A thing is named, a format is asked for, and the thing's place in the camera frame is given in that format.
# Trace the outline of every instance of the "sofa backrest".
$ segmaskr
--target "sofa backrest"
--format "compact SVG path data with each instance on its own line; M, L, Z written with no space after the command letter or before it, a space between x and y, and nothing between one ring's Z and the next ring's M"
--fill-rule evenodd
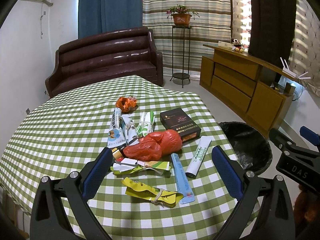
M132 61L150 61L147 27L101 33L59 47L59 67L65 78Z

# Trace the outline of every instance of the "brown leather sofa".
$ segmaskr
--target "brown leather sofa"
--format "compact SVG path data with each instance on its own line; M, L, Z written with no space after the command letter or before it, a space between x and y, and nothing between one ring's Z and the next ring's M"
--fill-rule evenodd
M147 27L101 33L61 45L45 85L53 98L75 88L130 75L163 85L162 53Z

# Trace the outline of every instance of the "screw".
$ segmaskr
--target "screw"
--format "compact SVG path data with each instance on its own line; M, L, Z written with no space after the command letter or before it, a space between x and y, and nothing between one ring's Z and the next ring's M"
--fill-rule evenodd
M279 180L279 181L283 181L283 177L282 177L281 175L277 175L276 178L277 178L277 180Z
M249 178L253 178L254 177L254 172L253 171L247 171L246 174L247 174L247 176Z
M42 181L43 183L46 183L46 182L48 181L48 179L49 179L48 176L44 176L44 177L42 177L41 181Z
M73 171L70 173L70 177L74 179L74 178L78 177L78 174L79 173L77 171Z

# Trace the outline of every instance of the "orange flower pot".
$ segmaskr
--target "orange flower pot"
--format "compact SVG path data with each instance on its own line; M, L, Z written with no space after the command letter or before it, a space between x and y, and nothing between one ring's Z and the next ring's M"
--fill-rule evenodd
M189 25L190 23L190 14L186 13L176 13L172 15L175 25Z

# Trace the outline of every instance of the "checkered tablecloth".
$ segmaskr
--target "checkered tablecloth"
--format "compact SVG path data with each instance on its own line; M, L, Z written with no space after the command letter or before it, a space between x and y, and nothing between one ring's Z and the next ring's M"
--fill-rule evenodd
M117 78L60 94L32 111L18 127L0 161L0 184L31 213L42 176L65 178L93 161L106 146L115 102L135 96L138 109L131 113L137 124L140 113L153 110L155 130L164 130L160 112L181 107L212 142L195 179L188 179L196 200L174 208L154 205L125 195L126 176L153 187L176 191L174 171L159 176L153 171L115 176L109 172L88 204L113 239L212 239L236 205L215 169L210 153L222 146L236 159L223 131L197 94L158 87L138 76ZM196 141L183 145L180 160L186 170ZM66 199L65 211L75 233L83 235ZM257 204L252 219L257 215Z

